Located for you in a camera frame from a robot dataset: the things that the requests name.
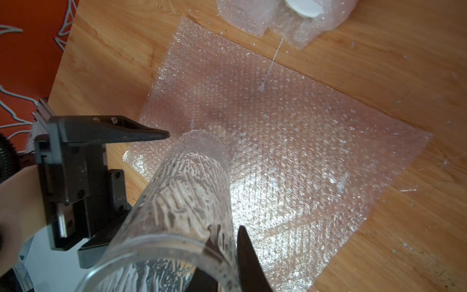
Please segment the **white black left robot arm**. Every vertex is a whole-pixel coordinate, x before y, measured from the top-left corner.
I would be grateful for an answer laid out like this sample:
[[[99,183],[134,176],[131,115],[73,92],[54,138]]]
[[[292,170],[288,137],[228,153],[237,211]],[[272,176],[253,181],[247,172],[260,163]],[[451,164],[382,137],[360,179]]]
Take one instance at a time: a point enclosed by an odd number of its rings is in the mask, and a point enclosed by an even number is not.
[[[108,167],[107,145],[169,136],[123,116],[54,116],[27,167],[6,157],[10,145],[2,141],[1,272],[43,228],[53,250],[78,246],[80,266],[95,265],[131,210],[124,171]]]

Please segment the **bubble wrap sheet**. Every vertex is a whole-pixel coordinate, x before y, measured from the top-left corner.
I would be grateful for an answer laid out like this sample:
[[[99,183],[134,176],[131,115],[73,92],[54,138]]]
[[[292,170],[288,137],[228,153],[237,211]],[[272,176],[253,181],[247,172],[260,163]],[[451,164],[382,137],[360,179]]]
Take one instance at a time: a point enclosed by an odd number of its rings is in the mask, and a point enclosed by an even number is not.
[[[124,155],[149,180],[185,132],[225,146],[233,222],[272,288],[304,292],[432,135],[182,19]]]

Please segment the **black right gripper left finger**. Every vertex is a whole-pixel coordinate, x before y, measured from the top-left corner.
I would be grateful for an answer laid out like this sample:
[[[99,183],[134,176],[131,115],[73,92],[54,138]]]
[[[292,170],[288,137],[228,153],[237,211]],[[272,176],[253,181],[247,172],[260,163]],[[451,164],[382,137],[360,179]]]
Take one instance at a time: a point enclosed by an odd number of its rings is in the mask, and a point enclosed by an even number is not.
[[[218,236],[210,236],[204,245],[202,255],[208,256],[215,260],[218,264],[221,263],[221,253],[218,246]],[[185,289],[186,292],[217,292],[218,281],[202,268],[196,268],[190,283]]]

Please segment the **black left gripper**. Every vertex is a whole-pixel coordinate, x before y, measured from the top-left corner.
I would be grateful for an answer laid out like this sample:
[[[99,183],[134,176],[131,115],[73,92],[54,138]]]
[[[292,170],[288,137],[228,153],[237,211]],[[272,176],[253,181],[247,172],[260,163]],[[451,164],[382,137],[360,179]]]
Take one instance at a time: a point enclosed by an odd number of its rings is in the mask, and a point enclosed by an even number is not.
[[[124,116],[53,116],[34,141],[51,249],[77,254],[94,266],[131,210],[125,173],[109,169],[107,144],[164,140],[165,130]]]

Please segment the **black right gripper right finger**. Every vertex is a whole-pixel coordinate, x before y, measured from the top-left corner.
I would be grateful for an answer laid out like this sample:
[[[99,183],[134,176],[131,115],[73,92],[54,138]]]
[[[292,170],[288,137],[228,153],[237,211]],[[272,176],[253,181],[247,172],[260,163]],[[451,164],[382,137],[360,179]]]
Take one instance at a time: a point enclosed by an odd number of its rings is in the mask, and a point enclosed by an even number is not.
[[[238,229],[237,259],[242,292],[273,292],[244,226]]]

